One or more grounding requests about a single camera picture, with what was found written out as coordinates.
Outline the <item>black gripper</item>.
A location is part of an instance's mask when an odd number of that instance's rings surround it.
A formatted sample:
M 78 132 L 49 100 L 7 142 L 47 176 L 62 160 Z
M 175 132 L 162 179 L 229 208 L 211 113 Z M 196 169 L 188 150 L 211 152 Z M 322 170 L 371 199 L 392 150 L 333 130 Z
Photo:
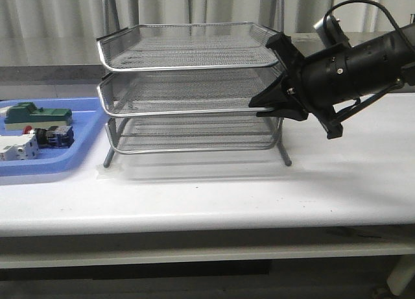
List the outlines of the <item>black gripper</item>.
M 337 44 L 305 57 L 292 44 L 291 38 L 282 32 L 272 36 L 266 47 L 273 50 L 283 72 L 251 98 L 250 108 L 274 109 L 257 112 L 256 117 L 305 121 L 309 114 L 313 114 L 324 127 L 328 139 L 341 137 L 343 127 L 335 121 L 333 105 L 346 98 L 340 94 L 340 86 L 346 84 L 344 53 L 349 48 Z

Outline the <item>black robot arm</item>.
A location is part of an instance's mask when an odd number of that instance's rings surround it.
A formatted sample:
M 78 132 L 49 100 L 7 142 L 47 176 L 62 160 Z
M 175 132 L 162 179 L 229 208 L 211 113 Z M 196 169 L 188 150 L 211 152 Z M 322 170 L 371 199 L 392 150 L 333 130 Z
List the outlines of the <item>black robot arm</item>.
M 252 97 L 251 108 L 269 107 L 257 116 L 304 121 L 313 114 L 328 139 L 343 134 L 342 122 L 387 93 L 414 85 L 414 25 L 349 47 L 338 42 L 305 57 L 282 32 L 266 47 L 282 72 Z

